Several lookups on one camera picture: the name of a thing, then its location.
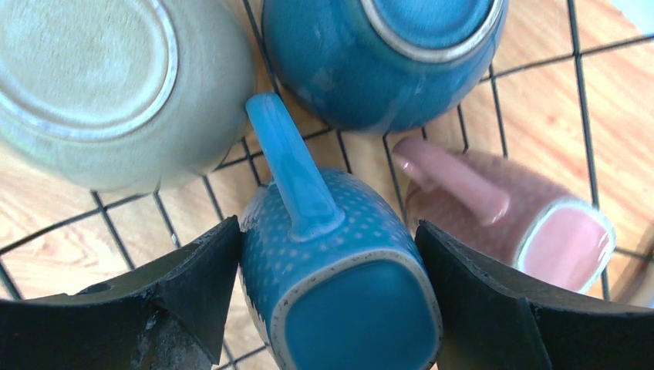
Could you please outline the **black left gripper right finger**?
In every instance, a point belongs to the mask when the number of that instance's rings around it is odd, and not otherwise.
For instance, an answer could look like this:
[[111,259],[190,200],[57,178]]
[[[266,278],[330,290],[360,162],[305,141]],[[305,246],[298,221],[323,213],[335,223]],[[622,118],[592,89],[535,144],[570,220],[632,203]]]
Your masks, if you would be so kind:
[[577,294],[428,221],[416,244],[443,319],[441,369],[651,369],[653,311]]

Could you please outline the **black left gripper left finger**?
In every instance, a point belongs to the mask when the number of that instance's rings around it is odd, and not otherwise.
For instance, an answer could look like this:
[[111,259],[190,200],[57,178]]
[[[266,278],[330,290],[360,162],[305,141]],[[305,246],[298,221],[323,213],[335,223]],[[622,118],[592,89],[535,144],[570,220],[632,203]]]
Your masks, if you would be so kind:
[[186,246],[77,294],[1,303],[3,369],[209,369],[241,252],[229,217]]

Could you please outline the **light blue mug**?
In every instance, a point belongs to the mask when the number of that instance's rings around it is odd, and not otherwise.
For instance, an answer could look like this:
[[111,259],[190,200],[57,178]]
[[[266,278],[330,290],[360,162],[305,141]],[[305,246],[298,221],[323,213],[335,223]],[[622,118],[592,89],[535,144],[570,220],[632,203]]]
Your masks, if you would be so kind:
[[443,324],[416,244],[352,174],[319,168],[280,97],[246,111],[271,171],[244,209],[241,286],[281,369],[429,369]]

